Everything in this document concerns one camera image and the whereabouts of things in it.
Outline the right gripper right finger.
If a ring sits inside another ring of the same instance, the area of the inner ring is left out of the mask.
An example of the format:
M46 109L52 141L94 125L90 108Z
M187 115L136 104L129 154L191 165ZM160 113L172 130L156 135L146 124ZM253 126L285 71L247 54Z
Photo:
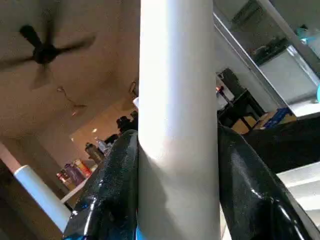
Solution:
M233 240L318 240L301 205L234 130L218 126L219 201Z

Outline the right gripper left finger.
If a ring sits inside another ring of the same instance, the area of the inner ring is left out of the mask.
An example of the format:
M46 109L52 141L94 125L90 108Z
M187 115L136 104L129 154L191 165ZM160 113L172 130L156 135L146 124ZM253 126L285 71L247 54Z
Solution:
M86 181L64 240L134 240L138 208L138 132L123 133Z

